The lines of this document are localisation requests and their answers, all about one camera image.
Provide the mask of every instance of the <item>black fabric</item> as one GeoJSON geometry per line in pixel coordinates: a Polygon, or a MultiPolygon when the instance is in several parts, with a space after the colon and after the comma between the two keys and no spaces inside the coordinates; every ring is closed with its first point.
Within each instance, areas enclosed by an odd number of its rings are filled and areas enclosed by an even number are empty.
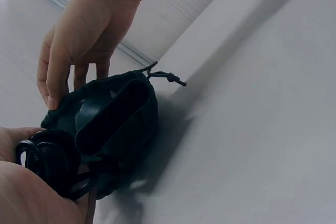
{"type": "Polygon", "coordinates": [[[158,132],[154,88],[139,71],[92,81],[64,98],[41,123],[68,132],[82,163],[97,171],[98,199],[132,172],[158,132]]]}

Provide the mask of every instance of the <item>drawstring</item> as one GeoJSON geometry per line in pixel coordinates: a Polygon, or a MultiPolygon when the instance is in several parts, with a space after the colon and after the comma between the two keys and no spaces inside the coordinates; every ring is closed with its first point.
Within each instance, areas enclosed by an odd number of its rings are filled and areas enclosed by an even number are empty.
{"type": "Polygon", "coordinates": [[[155,72],[155,73],[151,73],[151,70],[153,67],[155,67],[158,64],[158,62],[154,62],[153,64],[151,64],[150,66],[140,69],[138,70],[139,72],[145,72],[147,71],[147,79],[149,80],[151,77],[161,77],[161,78],[167,78],[168,82],[176,82],[182,86],[187,86],[186,82],[183,82],[179,79],[179,77],[177,77],[176,75],[172,74],[172,73],[166,73],[166,72],[155,72]]]}

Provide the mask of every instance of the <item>black cable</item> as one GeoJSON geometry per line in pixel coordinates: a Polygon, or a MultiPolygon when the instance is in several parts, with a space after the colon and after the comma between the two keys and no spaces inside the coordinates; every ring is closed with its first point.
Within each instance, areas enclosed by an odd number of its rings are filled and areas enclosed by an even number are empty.
{"type": "Polygon", "coordinates": [[[75,148],[74,139],[64,131],[45,130],[30,140],[21,141],[16,147],[17,163],[20,165],[22,153],[26,153],[25,167],[62,197],[79,199],[98,181],[94,172],[77,175],[80,155],[75,148]]]}

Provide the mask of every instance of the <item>hand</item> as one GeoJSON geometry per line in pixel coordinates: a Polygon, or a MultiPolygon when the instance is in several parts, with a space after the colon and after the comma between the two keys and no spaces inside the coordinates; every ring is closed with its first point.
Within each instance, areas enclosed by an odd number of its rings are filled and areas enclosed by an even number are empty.
{"type": "Polygon", "coordinates": [[[0,223],[92,223],[94,191],[76,202],[61,198],[37,175],[14,164],[16,145],[40,130],[0,128],[0,223]]]}
{"type": "Polygon", "coordinates": [[[97,79],[108,77],[110,58],[128,31],[140,0],[72,0],[45,36],[37,84],[50,110],[69,92],[70,65],[75,65],[75,89],[86,83],[89,64],[97,79]]]}

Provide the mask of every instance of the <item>black object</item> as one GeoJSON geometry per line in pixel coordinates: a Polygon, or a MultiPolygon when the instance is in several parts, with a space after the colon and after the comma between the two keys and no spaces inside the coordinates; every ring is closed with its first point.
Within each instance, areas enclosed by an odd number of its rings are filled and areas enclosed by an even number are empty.
{"type": "Polygon", "coordinates": [[[149,79],[164,77],[186,86],[172,73],[151,73],[156,64],[92,81],[66,96],[42,121],[47,130],[18,144],[17,162],[22,164],[26,152],[25,167],[62,197],[76,200],[93,186],[98,199],[111,194],[158,132],[158,102],[149,79]],[[76,175],[80,164],[90,171],[76,175]]]}

